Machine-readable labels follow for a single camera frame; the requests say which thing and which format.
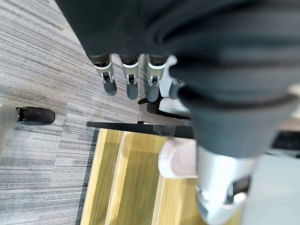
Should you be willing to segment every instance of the yellow wooden step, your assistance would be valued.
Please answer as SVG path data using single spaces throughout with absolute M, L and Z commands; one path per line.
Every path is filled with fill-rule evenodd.
M 165 179 L 158 154 L 166 138 L 101 129 L 82 225 L 204 225 L 195 179 Z M 240 223 L 240 212 L 228 225 Z

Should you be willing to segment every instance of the white robotic part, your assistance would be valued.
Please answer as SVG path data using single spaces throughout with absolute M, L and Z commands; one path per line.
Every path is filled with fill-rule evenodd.
M 179 116 L 190 116 L 190 111 L 186 108 L 181 101 L 177 99 L 171 99 L 169 97 L 163 98 L 159 103 L 159 110 L 165 113 L 176 114 Z
M 245 192 L 230 193 L 230 187 L 252 174 L 257 159 L 222 156 L 201 147 L 197 157 L 200 179 L 196 190 L 201 216 L 210 225 L 224 224 L 247 198 Z M 231 194 L 233 201 L 226 203 Z
M 247 199 L 247 193 L 240 192 L 232 195 L 232 202 L 226 203 L 229 187 L 235 181 L 248 177 L 255 169 L 257 159 L 221 156 L 201 147 L 196 154 L 196 148 L 193 139 L 169 139 L 159 154 L 159 171 L 164 177 L 173 179 L 196 178 L 199 174 L 201 179 L 196 194 L 201 216 L 210 225 L 224 224 Z
M 163 76 L 160 80 L 159 90 L 163 98 L 169 97 L 169 91 L 172 84 L 172 78 L 169 73 L 169 68 L 177 63 L 177 58 L 173 55 L 170 55 L 165 63 L 165 69 Z

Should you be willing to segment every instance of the wooden floor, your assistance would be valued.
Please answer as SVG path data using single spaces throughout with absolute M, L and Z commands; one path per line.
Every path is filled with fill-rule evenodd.
M 204 225 L 196 179 L 165 179 L 158 171 L 164 137 L 102 129 L 82 225 Z M 227 225 L 240 224 L 240 212 Z
M 17 125 L 6 137 L 1 225 L 79 223 L 98 136 L 87 121 L 174 123 L 140 110 L 142 80 L 129 100 L 116 55 L 113 62 L 118 92 L 110 97 L 54 0 L 0 1 L 0 104 L 56 114 L 49 126 Z

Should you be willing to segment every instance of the black shoe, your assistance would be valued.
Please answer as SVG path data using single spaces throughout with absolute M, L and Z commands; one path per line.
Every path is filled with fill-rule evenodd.
M 47 125 L 55 120 L 55 114 L 39 107 L 17 107 L 19 113 L 18 123 L 25 125 Z

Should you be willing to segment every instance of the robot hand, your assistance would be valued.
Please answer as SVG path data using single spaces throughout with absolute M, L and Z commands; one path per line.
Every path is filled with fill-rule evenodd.
M 130 99 L 137 56 L 149 54 L 147 98 L 155 101 L 165 59 L 191 111 L 199 146 L 196 196 L 209 224 L 224 223 L 247 198 L 255 162 L 298 99 L 300 14 L 286 0 L 56 0 L 116 93 L 111 53 L 121 57 Z

